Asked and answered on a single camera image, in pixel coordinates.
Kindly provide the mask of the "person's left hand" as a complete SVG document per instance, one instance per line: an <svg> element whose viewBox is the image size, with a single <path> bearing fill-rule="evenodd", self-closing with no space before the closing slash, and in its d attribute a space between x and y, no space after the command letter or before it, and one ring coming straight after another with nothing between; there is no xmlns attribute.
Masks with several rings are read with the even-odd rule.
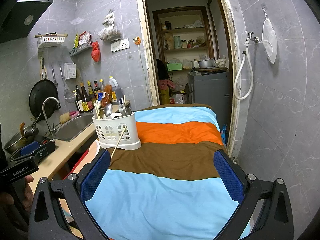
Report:
<svg viewBox="0 0 320 240"><path fill-rule="evenodd" d="M34 178L31 175L27 175L25 177L25 189L24 189L24 199L22 200L22 204L27 213L31 211L31 207L33 204L33 191L29 185L29 183L33 182ZM13 197L8 193L1 194L1 207L6 207L7 205L14 205Z"/></svg>

